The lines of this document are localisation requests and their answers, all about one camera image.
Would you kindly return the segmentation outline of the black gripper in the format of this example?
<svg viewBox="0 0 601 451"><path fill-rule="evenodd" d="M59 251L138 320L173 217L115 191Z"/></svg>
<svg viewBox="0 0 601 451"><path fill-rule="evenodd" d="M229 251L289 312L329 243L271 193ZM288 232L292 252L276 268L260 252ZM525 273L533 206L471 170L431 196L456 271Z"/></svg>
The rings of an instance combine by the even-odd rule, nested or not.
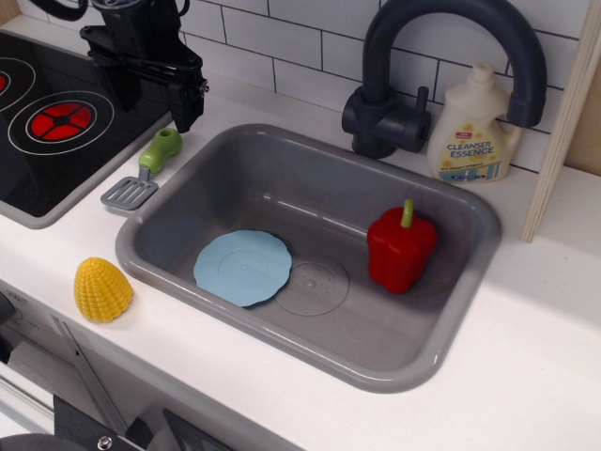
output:
<svg viewBox="0 0 601 451"><path fill-rule="evenodd" d="M204 114L207 80L203 61L180 39L186 7L98 7L102 25L87 25L80 36L97 62L96 76L114 104L125 112L142 96L145 77L169 83L166 98L179 133Z"/></svg>

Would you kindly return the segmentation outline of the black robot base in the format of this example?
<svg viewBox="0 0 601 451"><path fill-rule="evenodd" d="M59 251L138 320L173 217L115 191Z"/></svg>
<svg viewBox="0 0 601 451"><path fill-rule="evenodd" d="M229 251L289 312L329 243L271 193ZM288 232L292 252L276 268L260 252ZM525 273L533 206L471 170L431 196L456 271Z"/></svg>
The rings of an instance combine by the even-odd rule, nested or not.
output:
<svg viewBox="0 0 601 451"><path fill-rule="evenodd" d="M146 450L153 440L137 419L120 435L60 397L53 398L54 432L23 433L1 439L3 450ZM180 450L227 450L229 447L177 415L163 412Z"/></svg>

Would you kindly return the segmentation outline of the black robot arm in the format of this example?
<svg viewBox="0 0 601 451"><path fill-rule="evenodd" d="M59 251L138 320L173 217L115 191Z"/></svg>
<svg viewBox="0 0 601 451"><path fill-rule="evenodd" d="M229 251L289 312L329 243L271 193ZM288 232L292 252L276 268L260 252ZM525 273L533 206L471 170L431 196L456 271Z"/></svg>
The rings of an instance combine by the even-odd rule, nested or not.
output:
<svg viewBox="0 0 601 451"><path fill-rule="evenodd" d="M103 25L87 25L80 36L103 89L129 111L142 95L141 82L162 89L177 131L188 132L204 113L208 81L203 60L179 38L180 16L174 1L94 1Z"/></svg>

